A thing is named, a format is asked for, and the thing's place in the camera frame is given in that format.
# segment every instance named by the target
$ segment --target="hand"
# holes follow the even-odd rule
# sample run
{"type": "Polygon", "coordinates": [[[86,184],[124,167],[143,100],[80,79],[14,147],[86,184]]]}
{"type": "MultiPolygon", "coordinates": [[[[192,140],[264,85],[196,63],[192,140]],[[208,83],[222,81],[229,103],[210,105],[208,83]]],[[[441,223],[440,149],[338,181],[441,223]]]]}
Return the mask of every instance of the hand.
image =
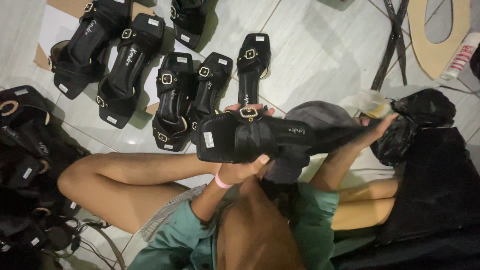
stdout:
{"type": "Polygon", "coordinates": [[[218,171],[218,177],[225,184],[240,184],[256,175],[269,160],[270,157],[264,154],[252,163],[223,163],[218,171]]]}
{"type": "MultiPolygon", "coordinates": [[[[380,139],[384,135],[388,126],[390,126],[392,121],[397,116],[398,116],[398,113],[388,115],[374,130],[368,132],[367,134],[353,141],[352,143],[361,147],[362,150],[369,147],[372,143],[374,143],[376,140],[380,139]]],[[[357,117],[355,118],[355,120],[364,126],[367,126],[368,123],[370,122],[370,118],[368,117],[360,117],[360,118],[357,117]]]]}
{"type": "MultiPolygon", "coordinates": [[[[263,104],[250,104],[247,107],[255,108],[256,110],[259,110],[259,109],[262,109],[264,107],[264,105],[263,104]]],[[[226,107],[225,110],[223,110],[223,112],[226,112],[227,110],[240,110],[240,108],[241,108],[240,103],[237,103],[237,104],[230,105],[230,106],[226,107]]],[[[274,108],[269,108],[264,114],[268,115],[268,116],[272,116],[274,114],[274,112],[275,112],[274,108]]]]}

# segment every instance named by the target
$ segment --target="pink wristband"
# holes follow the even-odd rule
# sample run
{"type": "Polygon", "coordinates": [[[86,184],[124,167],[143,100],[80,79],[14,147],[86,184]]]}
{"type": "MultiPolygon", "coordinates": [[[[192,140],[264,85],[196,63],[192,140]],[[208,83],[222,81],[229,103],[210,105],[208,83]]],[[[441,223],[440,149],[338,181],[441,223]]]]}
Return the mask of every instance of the pink wristband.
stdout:
{"type": "Polygon", "coordinates": [[[229,188],[233,187],[232,184],[226,184],[226,183],[222,182],[222,181],[220,180],[220,178],[218,177],[218,173],[215,174],[215,183],[216,183],[219,187],[225,188],[225,189],[229,189],[229,188]]]}

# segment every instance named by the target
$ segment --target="shirt sleeve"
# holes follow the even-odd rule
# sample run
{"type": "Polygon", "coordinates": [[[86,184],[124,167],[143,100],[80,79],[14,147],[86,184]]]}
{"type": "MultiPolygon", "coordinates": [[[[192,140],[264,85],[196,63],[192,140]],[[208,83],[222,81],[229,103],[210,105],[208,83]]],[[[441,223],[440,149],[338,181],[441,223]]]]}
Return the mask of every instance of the shirt sleeve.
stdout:
{"type": "Polygon", "coordinates": [[[290,227],[303,263],[307,270],[333,269],[330,257],[335,246],[331,225],[338,193],[322,192],[306,183],[299,183],[299,192],[290,227]]]}
{"type": "Polygon", "coordinates": [[[130,270],[177,270],[191,265],[190,254],[199,241],[215,232],[215,224],[208,226],[192,212],[191,200],[183,201],[168,222],[158,228],[155,237],[135,257],[130,270]]]}

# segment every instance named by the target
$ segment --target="cardboard box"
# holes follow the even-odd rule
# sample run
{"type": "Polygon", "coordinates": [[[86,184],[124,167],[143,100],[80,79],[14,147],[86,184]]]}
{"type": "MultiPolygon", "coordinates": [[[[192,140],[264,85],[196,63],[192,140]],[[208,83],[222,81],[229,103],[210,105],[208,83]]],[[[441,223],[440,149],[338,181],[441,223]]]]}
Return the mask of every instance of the cardboard box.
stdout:
{"type": "MultiPolygon", "coordinates": [[[[89,2],[91,0],[47,0],[34,59],[38,67],[50,70],[47,60],[47,56],[50,55],[50,49],[58,42],[69,40],[73,36],[80,25],[78,20],[84,14],[85,5],[89,2]]],[[[134,2],[132,20],[139,13],[155,15],[153,10],[134,2]]],[[[117,47],[113,46],[108,59],[108,68],[110,70],[115,63],[117,55],[117,47]]],[[[150,96],[150,100],[158,100],[156,97],[156,75],[157,69],[153,68],[144,86],[145,89],[148,86],[149,91],[147,91],[147,94],[150,96]]],[[[149,104],[146,111],[150,114],[155,114],[157,108],[158,102],[149,104]]]]}

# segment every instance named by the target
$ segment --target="green shirt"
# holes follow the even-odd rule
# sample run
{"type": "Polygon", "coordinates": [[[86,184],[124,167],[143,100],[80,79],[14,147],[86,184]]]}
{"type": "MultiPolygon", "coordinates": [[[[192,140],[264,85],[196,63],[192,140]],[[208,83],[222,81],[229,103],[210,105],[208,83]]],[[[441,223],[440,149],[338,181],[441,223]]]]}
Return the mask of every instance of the green shirt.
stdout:
{"type": "MultiPolygon", "coordinates": [[[[332,224],[338,204],[337,193],[325,193],[309,184],[299,184],[300,198],[296,215],[290,221],[303,263],[308,270],[333,269],[332,224]]],[[[142,249],[129,270],[214,270],[216,268],[216,224],[200,224],[190,208],[182,202],[168,222],[159,228],[152,242],[142,249]]]]}

